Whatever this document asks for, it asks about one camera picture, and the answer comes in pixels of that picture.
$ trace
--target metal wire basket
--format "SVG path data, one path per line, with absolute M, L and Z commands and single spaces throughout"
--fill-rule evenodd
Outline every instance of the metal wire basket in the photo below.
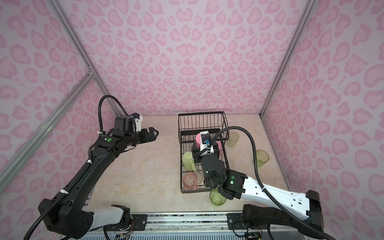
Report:
M 208 131 L 214 137 L 216 133 L 227 126 L 227 118 L 223 111 L 179 114 L 180 190 L 182 193 L 211 191 L 211 188 L 204 185 L 201 163 L 195 164 L 197 172 L 188 171 L 183 169 L 182 158 L 185 152 L 192 152 L 192 145 L 198 133 Z M 219 159 L 225 162 L 226 168 L 229 168 L 229 165 L 224 145 L 228 138 L 229 131 L 226 131 L 217 139 L 222 145 Z M 198 186 L 195 190 L 186 190 L 183 186 L 183 177 L 187 172 L 193 172 L 196 175 Z

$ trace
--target glass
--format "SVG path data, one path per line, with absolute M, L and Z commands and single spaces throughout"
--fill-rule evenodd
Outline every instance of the glass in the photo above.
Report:
M 266 151 L 257 150 L 256 151 L 256 159 L 257 159 L 257 168 L 263 166 L 266 162 L 269 161 L 269 155 Z
M 197 188 L 197 178 L 192 172 L 187 172 L 183 177 L 183 185 L 186 190 L 195 190 Z
M 227 147 L 234 147 L 239 140 L 239 134 L 237 132 L 229 132 L 229 139 L 227 140 Z
M 209 193 L 209 199 L 211 200 L 211 202 L 217 206 L 220 206 L 222 205 L 223 203 L 225 203 L 225 200 L 226 198 L 223 197 L 218 191 L 217 189 L 212 189 L 211 192 Z
M 194 171 L 196 172 L 196 166 L 195 166 L 195 160 L 193 159 L 193 155 L 191 152 L 185 152 L 182 159 L 183 167 L 187 171 Z

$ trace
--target pink leopard print wall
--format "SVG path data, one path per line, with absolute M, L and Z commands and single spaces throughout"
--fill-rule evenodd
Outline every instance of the pink leopard print wall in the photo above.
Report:
M 306 0 L 60 2 L 131 113 L 175 114 L 258 113 Z
M 336 239 L 384 238 L 384 1 L 320 1 L 267 112 L 293 190 Z
M 24 168 L 0 195 L 0 238 L 22 239 L 40 215 L 42 199 L 51 199 L 86 162 L 88 147 L 98 136 L 97 107 L 102 94 L 91 82 L 76 103 L 36 150 Z M 107 102 L 102 107 L 103 126 L 113 127 L 115 116 Z M 52 239 L 41 223 L 31 239 Z
M 0 3 L 0 172 L 87 71 L 44 0 Z

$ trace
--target marble surface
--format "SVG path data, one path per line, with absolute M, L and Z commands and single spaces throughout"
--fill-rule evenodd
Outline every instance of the marble surface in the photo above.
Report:
M 248 130 L 257 149 L 265 150 L 269 161 L 259 169 L 263 183 L 286 189 L 282 174 L 258 115 L 227 115 L 229 126 Z M 87 210 L 111 204 L 127 206 L 131 212 L 241 211 L 244 204 L 260 205 L 239 199 L 216 206 L 209 192 L 182 194 L 180 191 L 180 145 L 177 116 L 146 116 L 142 128 L 160 132 L 156 141 L 138 145 L 121 154 L 97 182 Z M 251 143 L 241 131 L 237 145 L 226 147 L 231 169 L 255 178 Z

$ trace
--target white zip tie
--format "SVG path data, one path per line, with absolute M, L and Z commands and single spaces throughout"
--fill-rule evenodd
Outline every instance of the white zip tie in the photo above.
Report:
M 69 192 L 67 192 L 67 191 L 66 191 L 66 190 L 64 190 L 64 189 L 61 189 L 61 190 L 60 190 L 60 192 L 61 192 L 61 193 L 65 193 L 66 195 L 68 195 L 68 194 L 69 194 Z

